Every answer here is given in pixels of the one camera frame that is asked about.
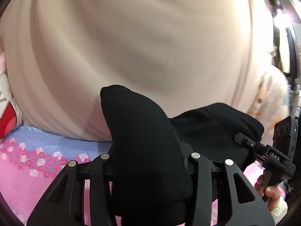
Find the beige fabric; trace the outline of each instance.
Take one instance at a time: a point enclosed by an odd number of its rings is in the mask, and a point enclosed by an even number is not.
[[[110,140],[99,92],[121,84],[169,117],[214,102],[246,112],[270,65],[264,0],[12,0],[0,23],[29,124]]]

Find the hand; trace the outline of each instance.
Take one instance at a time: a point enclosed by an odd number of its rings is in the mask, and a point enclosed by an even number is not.
[[[259,196],[261,196],[261,197],[264,196],[264,191],[263,191],[262,183],[263,183],[263,175],[261,175],[257,179],[257,182],[254,185],[254,188],[256,189],[256,191],[258,192]],[[280,196],[281,196],[281,192],[276,187],[268,186],[266,188],[266,190],[265,190],[265,195],[266,195],[266,197],[271,198],[271,201],[268,204],[268,209],[271,211],[271,210],[273,210],[278,205],[278,202],[279,202],[279,199],[280,199]]]

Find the bright light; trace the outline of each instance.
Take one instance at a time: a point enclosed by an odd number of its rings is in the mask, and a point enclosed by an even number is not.
[[[277,15],[274,18],[274,24],[278,28],[287,28],[291,24],[290,16],[286,13],[282,13],[281,9],[277,9]]]

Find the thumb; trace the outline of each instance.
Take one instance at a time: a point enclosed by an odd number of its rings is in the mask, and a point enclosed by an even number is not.
[[[268,186],[265,190],[265,195],[268,198],[271,198],[271,201],[268,204],[268,209],[271,211],[278,205],[279,199],[280,199],[280,196],[281,196],[281,192],[276,187]]]

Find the black cloth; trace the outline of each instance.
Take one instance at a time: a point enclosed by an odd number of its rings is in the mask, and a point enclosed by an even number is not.
[[[113,207],[123,226],[186,221],[193,184],[173,130],[194,152],[214,161],[230,158],[242,170],[254,159],[234,135],[260,141],[264,130],[254,118],[221,103],[168,119],[152,100],[122,86],[105,87],[100,97],[114,144]]]

